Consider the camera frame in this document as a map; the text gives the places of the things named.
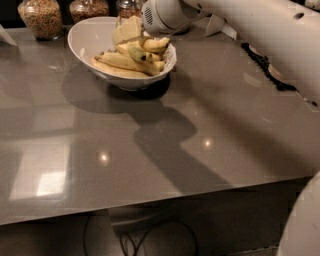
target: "dark background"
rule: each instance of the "dark background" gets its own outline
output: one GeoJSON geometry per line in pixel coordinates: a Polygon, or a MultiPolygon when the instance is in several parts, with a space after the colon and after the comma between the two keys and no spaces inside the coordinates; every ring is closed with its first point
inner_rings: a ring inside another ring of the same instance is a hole
{"type": "MultiPolygon", "coordinates": [[[[65,25],[73,24],[69,12],[69,5],[73,0],[56,0],[60,4],[63,22],[65,25]]],[[[18,12],[17,7],[22,0],[0,0],[0,24],[4,28],[25,27],[18,12]]],[[[110,16],[116,16],[116,0],[107,0],[110,8],[110,16]]]]}

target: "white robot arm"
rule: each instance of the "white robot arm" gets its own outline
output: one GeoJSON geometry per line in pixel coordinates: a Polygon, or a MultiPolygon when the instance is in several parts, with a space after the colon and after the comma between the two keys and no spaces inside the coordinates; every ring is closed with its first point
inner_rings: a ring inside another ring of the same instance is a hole
{"type": "Polygon", "coordinates": [[[224,19],[308,101],[320,105],[320,14],[289,0],[148,0],[146,31],[173,34],[208,14],[224,19]]]}

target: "jar of nuts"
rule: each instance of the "jar of nuts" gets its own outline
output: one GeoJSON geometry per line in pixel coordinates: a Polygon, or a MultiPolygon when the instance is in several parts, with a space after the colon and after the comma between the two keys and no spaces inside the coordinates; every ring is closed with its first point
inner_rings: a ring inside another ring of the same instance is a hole
{"type": "Polygon", "coordinates": [[[118,16],[130,18],[132,15],[141,17],[142,5],[146,0],[118,0],[116,3],[118,16]]]}
{"type": "Polygon", "coordinates": [[[105,0],[74,0],[70,4],[70,13],[74,23],[92,17],[109,15],[109,4],[105,0]]]}
{"type": "Polygon", "coordinates": [[[38,40],[55,40],[63,35],[62,15],[56,0],[23,0],[18,13],[38,40]]]}

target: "white bowl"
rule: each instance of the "white bowl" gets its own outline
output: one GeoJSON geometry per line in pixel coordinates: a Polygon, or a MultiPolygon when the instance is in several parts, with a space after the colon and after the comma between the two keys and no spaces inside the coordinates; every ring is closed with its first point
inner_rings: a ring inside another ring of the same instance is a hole
{"type": "Polygon", "coordinates": [[[95,68],[91,60],[93,56],[113,48],[111,33],[116,28],[117,18],[96,17],[75,24],[69,31],[68,43],[74,55],[93,73],[124,90],[135,91],[164,79],[177,62],[176,49],[172,44],[168,47],[164,58],[164,70],[157,76],[147,78],[125,78],[103,72],[95,68]]]}

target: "table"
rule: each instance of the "table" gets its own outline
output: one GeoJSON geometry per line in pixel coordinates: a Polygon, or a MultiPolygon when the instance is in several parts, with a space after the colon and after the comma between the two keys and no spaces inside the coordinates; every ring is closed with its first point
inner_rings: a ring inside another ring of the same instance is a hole
{"type": "Polygon", "coordinates": [[[205,37],[207,21],[172,38],[175,70],[139,94],[89,72],[66,36],[9,29],[18,47],[0,42],[0,224],[313,176],[318,111],[277,91],[241,40],[205,37]]]}

